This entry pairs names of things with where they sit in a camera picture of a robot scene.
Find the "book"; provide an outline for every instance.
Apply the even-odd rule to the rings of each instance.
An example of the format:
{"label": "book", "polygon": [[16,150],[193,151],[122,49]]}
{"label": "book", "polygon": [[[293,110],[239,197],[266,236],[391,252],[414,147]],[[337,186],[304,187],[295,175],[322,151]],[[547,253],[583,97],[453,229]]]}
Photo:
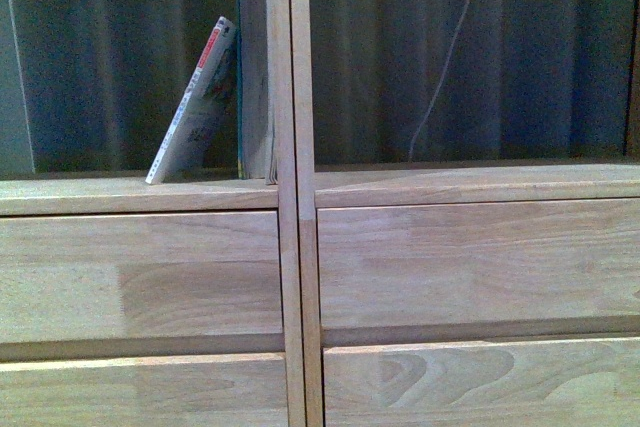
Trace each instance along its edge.
{"label": "book", "polygon": [[275,128],[269,92],[268,0],[238,0],[240,79],[238,170],[243,179],[275,183]]}
{"label": "book", "polygon": [[202,167],[235,88],[235,38],[236,26],[220,17],[149,169],[148,184]]}

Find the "vertical wooden divider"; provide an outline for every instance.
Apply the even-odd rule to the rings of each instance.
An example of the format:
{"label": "vertical wooden divider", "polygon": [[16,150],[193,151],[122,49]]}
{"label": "vertical wooden divider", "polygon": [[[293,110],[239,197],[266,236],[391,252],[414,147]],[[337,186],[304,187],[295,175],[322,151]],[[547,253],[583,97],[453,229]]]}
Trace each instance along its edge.
{"label": "vertical wooden divider", "polygon": [[324,406],[309,0],[291,0],[291,40],[307,425],[320,427],[324,424]]}
{"label": "vertical wooden divider", "polygon": [[300,305],[290,1],[267,0],[267,16],[269,95],[272,96],[270,102],[275,110],[278,159],[280,269],[289,427],[304,427],[305,379]]}

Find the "book spine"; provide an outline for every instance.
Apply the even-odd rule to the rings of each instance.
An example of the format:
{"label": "book spine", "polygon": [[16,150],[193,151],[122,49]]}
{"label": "book spine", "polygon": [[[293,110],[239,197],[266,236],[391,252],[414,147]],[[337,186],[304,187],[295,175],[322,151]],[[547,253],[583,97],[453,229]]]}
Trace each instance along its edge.
{"label": "book spine", "polygon": [[164,178],[164,172],[163,172],[164,169],[160,168],[162,165],[162,159],[165,153],[167,152],[169,145],[171,144],[171,139],[173,138],[173,134],[175,133],[178,125],[180,124],[180,120],[182,119],[182,116],[187,107],[187,104],[189,103],[189,99],[191,98],[191,95],[193,94],[193,91],[196,85],[198,84],[198,80],[200,80],[200,75],[202,74],[202,70],[207,62],[207,58],[211,54],[211,51],[213,50],[213,46],[216,42],[216,39],[218,38],[218,35],[224,28],[225,22],[223,22],[223,19],[220,19],[216,24],[216,26],[214,27],[213,31],[211,32],[211,35],[209,36],[207,45],[205,46],[204,50],[202,51],[202,54],[200,55],[200,60],[198,60],[198,65],[196,66],[193,72],[193,75],[191,76],[191,80],[189,81],[189,85],[187,86],[187,89],[185,90],[184,95],[182,96],[182,100],[180,101],[178,110],[176,110],[176,113],[173,116],[171,125],[169,126],[169,129],[167,130],[167,133],[165,134],[164,139],[162,140],[162,144],[160,145],[160,149],[158,149],[158,153],[156,154],[153,164],[151,164],[151,168],[149,169],[149,173],[147,174],[147,178],[145,179],[147,184],[160,183]]}

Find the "leaning book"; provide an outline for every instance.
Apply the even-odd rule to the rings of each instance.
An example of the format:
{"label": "leaning book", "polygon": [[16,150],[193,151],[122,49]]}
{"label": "leaning book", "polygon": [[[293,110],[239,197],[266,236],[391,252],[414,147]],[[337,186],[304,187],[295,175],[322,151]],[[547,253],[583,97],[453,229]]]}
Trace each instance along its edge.
{"label": "leaning book", "polygon": [[220,17],[169,125],[146,182],[202,167],[235,88],[235,25]]}

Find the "wooden cabinet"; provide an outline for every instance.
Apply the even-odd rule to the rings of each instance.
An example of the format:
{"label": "wooden cabinet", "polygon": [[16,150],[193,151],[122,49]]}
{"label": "wooden cabinet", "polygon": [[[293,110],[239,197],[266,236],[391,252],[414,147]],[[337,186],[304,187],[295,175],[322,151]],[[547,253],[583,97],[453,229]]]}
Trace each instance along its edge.
{"label": "wooden cabinet", "polygon": [[619,162],[316,172],[309,5],[268,2],[277,186],[0,183],[3,420],[637,425],[637,47]]}

